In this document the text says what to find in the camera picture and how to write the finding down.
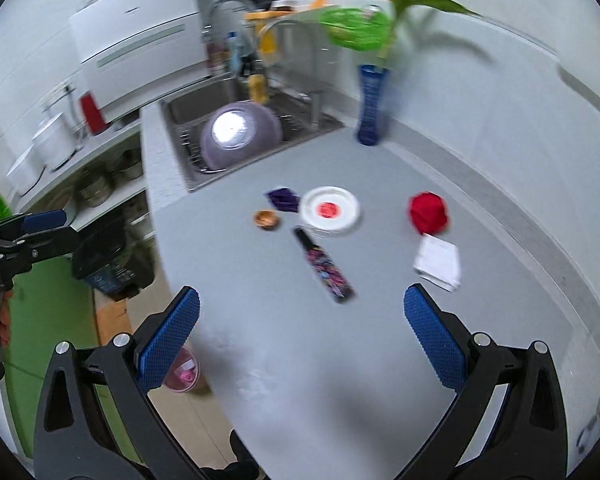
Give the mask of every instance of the dish rack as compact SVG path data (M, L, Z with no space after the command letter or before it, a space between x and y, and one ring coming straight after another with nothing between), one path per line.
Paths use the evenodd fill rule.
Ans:
M275 116L280 120L282 126L282 144L293 142L300 134L303 133L302 123L294 118L292 115L285 114L276 108L274 105L267 105ZM212 170L205 162L202 156L202 149L200 148L200 137L205 129L206 122L210 119L210 116L200 119L195 124L184 128L180 132L180 142L187 152L187 160L191 164L192 168L205 174L222 173L225 170Z

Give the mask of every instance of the stainless steel sink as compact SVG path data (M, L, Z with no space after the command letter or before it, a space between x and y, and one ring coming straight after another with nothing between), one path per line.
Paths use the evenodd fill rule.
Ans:
M218 108L248 99L245 83L230 76L206 79L162 99L162 114L186 174L189 191L265 156L342 127L340 121L323 114L319 127L312 128L311 105L284 92L275 91L267 107L280 119L282 144L225 170L210 170L200 153L200 136L206 122Z

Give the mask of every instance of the blue vase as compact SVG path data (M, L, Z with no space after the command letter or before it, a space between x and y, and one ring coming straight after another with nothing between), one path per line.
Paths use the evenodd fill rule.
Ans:
M380 94L389 69L376 65L360 65L359 70L363 99L360 110L360 126L356 136L361 144L375 146L380 141L378 132Z

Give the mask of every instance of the blue gripper pad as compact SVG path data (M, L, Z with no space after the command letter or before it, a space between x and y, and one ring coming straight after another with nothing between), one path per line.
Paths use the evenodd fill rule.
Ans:
M28 235L56 229L66 223L66 213L62 209L27 215L22 222L22 228Z
M159 388L182 345L200 316L200 297L195 289L183 287L161 313L149 316L138 328L136 336L142 337L148 329L153 335L141 345L137 358L138 386L143 393Z
M442 312L419 284L406 290L403 303L404 315L440 382L459 393L467 380L466 358L441 319L441 316L454 315Z

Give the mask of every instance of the white plate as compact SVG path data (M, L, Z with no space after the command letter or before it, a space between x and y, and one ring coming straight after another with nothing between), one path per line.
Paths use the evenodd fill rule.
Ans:
M327 235L344 234L360 218L360 203L346 189L323 186L312 189L301 199L300 219L314 232Z

